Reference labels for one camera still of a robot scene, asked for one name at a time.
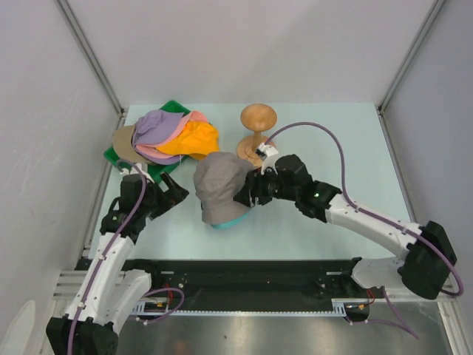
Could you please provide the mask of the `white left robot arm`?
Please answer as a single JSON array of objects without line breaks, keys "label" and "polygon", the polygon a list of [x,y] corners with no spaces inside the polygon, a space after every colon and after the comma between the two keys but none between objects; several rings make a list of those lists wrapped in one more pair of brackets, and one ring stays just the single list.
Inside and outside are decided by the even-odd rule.
[{"label": "white left robot arm", "polygon": [[120,331],[132,309],[145,296],[158,294],[163,277],[156,264],[141,260],[123,271],[147,220],[159,217],[188,196],[188,190],[167,172],[167,189],[139,169],[126,172],[120,194],[101,221],[92,262],[73,301],[62,317],[51,317],[46,335],[54,354],[115,354]]}]

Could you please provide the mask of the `light blue bucket hat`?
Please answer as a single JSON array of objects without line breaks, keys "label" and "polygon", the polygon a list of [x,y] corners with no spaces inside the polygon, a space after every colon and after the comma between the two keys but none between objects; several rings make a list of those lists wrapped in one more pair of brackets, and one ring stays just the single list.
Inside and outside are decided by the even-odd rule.
[{"label": "light blue bucket hat", "polygon": [[249,213],[247,212],[245,214],[242,214],[238,218],[235,218],[235,219],[230,220],[228,222],[212,224],[211,227],[214,228],[214,229],[217,229],[217,230],[229,229],[229,228],[232,228],[233,226],[237,225],[238,223],[241,223],[248,215],[249,215]]}]

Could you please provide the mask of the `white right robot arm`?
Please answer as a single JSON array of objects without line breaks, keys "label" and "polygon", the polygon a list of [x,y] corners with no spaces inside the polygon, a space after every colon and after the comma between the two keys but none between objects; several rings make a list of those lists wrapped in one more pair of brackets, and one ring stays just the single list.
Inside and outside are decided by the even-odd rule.
[{"label": "white right robot arm", "polygon": [[405,287],[434,300],[443,293],[457,262],[441,225],[402,223],[357,206],[340,188],[312,179],[296,155],[282,156],[267,168],[249,172],[234,197],[248,207],[264,206],[274,199],[291,201],[304,216],[353,231],[392,253],[391,258],[354,259],[341,278],[341,289],[350,297],[387,286]]}]

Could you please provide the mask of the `grey bucket hat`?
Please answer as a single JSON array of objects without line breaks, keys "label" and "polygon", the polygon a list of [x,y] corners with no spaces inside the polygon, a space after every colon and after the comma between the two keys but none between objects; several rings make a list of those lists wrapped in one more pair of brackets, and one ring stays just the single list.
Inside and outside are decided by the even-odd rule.
[{"label": "grey bucket hat", "polygon": [[194,188],[208,225],[228,222],[250,211],[234,201],[253,165],[230,152],[212,152],[197,164]]}]

